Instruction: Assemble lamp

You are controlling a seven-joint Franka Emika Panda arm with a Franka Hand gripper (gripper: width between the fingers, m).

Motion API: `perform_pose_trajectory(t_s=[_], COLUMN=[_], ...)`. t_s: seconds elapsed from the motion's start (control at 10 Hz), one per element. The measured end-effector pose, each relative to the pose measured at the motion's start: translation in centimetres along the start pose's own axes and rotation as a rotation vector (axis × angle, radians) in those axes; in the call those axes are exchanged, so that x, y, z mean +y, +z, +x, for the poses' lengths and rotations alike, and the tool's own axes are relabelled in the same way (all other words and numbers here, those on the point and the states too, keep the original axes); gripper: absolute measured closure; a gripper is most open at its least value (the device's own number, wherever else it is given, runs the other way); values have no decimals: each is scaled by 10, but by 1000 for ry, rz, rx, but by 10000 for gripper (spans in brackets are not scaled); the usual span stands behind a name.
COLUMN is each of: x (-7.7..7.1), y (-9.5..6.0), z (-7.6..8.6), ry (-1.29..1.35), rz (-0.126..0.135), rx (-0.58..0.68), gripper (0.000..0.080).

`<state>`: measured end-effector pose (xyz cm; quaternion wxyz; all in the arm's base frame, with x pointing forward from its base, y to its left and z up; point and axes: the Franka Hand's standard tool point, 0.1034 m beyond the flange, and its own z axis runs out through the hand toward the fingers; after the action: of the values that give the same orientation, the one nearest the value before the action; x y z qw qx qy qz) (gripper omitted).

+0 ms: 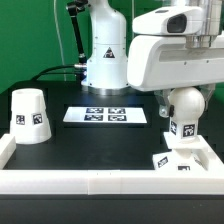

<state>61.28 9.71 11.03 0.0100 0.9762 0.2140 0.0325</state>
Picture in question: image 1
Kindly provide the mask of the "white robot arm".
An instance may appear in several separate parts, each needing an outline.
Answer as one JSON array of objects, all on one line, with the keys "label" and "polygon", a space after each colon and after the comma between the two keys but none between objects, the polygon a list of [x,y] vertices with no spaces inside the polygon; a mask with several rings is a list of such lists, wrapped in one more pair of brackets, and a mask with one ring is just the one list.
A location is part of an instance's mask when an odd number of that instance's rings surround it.
[{"label": "white robot arm", "polygon": [[133,19],[136,37],[126,48],[126,20],[108,0],[89,0],[92,55],[87,60],[85,89],[118,94],[127,87],[154,91],[159,113],[169,115],[168,94],[198,86],[205,100],[224,82],[224,0],[169,0]]}]

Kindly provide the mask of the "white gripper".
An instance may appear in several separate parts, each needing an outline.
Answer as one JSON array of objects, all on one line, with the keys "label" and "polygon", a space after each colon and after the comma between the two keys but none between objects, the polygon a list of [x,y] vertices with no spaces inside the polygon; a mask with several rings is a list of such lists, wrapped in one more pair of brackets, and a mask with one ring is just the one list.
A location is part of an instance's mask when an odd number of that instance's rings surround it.
[{"label": "white gripper", "polygon": [[139,35],[129,48],[128,83],[140,91],[156,90],[163,118],[173,116],[170,89],[201,85],[208,108],[216,87],[213,83],[224,82],[224,35],[218,36],[210,48],[188,49],[185,43],[184,37]]}]

